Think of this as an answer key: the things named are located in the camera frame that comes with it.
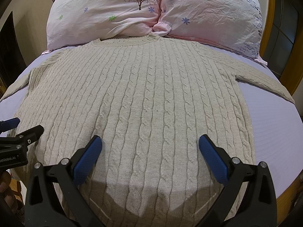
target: sweater sleeve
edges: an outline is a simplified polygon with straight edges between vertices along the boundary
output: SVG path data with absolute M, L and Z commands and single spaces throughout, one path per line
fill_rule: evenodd
M 13 84 L 8 87 L 7 91 L 0 99 L 0 102 L 16 93 L 18 90 L 24 88 L 26 85 L 28 85 L 30 80 L 34 78 L 35 81 L 31 82 L 29 86 L 29 90 L 33 90 L 33 88 L 37 86 L 41 76 L 45 74 L 60 57 L 66 55 L 68 51 L 70 51 L 70 49 L 64 49 L 53 54 L 47 60 L 42 62 L 38 67 L 33 68 L 28 74 L 24 75 L 20 79 L 17 79 Z

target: mattress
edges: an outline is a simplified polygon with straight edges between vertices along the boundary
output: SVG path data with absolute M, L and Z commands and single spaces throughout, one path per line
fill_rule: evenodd
M 264 65 L 229 51 L 214 48 L 276 79 Z M 52 53 L 34 60 L 19 76 L 39 66 Z M 248 83 L 239 82 L 251 117 L 255 140 L 256 162 L 265 161 L 272 175 L 276 197 L 279 197 L 294 181 L 303 168 L 303 124 L 296 107 L 291 102 Z M 14 117 L 22 103 L 27 87 L 19 90 L 0 103 L 0 120 Z

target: human hand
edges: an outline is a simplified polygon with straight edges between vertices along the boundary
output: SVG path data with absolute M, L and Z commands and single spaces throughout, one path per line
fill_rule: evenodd
M 12 177 L 7 171 L 0 171 L 0 194 L 2 194 L 5 202 L 10 207 L 13 213 L 18 209 L 18 203 L 14 196 L 12 189 L 10 188 Z

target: flower print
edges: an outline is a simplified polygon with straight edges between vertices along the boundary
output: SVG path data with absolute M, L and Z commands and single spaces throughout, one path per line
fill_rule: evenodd
M 190 24 L 189 19 L 188 18 L 182 18 L 182 22 L 183 24 Z
M 152 6 L 149 7 L 148 10 L 149 10 L 150 13 L 154 13 L 154 11 L 155 11 L 154 8 L 153 8 Z
M 181 29 L 181 32 L 182 32 L 183 34 L 186 34 L 186 33 L 188 33 L 188 29 L 185 28 L 185 27 L 183 27 L 183 28 Z
M 114 20 L 116 18 L 116 16 L 112 15 L 109 17 L 109 20 Z

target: cable-knit sweater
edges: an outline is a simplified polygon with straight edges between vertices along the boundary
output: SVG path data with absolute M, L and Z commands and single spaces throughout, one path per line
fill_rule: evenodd
M 16 173 L 26 183 L 37 161 L 70 158 L 99 135 L 101 155 L 80 191 L 107 226 L 193 226 L 220 191 L 197 139 L 208 134 L 230 157 L 255 163 L 236 79 L 293 102 L 276 80 L 197 42 L 149 35 L 63 49 L 3 97 L 29 86 L 10 136 L 45 129 Z

